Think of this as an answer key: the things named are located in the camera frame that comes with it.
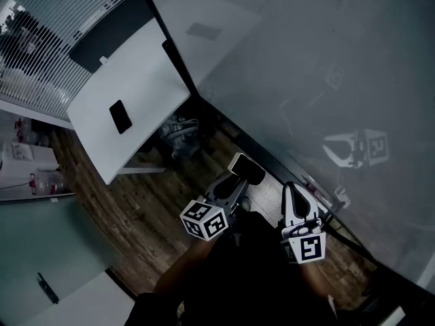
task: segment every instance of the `water bottle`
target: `water bottle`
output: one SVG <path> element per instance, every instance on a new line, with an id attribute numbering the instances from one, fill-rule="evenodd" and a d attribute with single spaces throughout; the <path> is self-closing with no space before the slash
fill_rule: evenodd
<path id="1" fill-rule="evenodd" d="M 50 196 L 52 194 L 61 194 L 66 190 L 63 176 L 58 171 L 36 172 L 30 175 L 31 181 L 29 186 L 32 194 L 36 196 Z"/>

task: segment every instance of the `black smartphone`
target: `black smartphone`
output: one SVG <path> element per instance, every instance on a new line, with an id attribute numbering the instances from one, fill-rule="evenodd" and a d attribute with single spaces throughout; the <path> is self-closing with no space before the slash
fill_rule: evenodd
<path id="1" fill-rule="evenodd" d="M 125 111 L 124 104 L 122 104 L 122 101 L 117 101 L 116 103 L 114 103 L 109 110 L 111 117 L 114 119 L 115 126 L 120 134 L 122 134 L 132 126 L 130 118 L 127 115 L 127 111 Z"/>
<path id="2" fill-rule="evenodd" d="M 246 179 L 251 185 L 259 185 L 266 176 L 261 166 L 240 152 L 234 155 L 228 169 L 238 177 Z"/>

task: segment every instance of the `person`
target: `person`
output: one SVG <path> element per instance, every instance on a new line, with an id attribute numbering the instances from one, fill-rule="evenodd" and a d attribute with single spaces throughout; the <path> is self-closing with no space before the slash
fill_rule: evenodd
<path id="1" fill-rule="evenodd" d="M 219 238 L 193 242 L 125 325 L 337 324 L 332 287 L 314 264 L 289 264 L 279 236 L 261 214 L 242 212 Z"/>

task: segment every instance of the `cable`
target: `cable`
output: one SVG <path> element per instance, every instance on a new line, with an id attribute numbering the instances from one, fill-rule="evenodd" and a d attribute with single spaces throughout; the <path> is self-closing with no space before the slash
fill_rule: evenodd
<path id="1" fill-rule="evenodd" d="M 24 185 L 28 185 L 28 184 L 29 184 L 29 183 L 26 182 L 26 183 L 23 183 L 23 184 L 21 184 L 21 185 L 2 187 L 2 188 L 0 188 L 0 191 L 3 190 L 3 189 L 14 188 L 14 187 L 20 187 L 20 186 L 24 186 Z"/>

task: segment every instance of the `white cube with black pattern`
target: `white cube with black pattern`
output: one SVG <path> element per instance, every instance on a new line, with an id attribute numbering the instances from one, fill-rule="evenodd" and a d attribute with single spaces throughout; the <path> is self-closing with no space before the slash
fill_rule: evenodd
<path id="1" fill-rule="evenodd" d="M 180 215 L 186 231 L 209 241 L 228 228 L 223 208 L 191 200 Z"/>

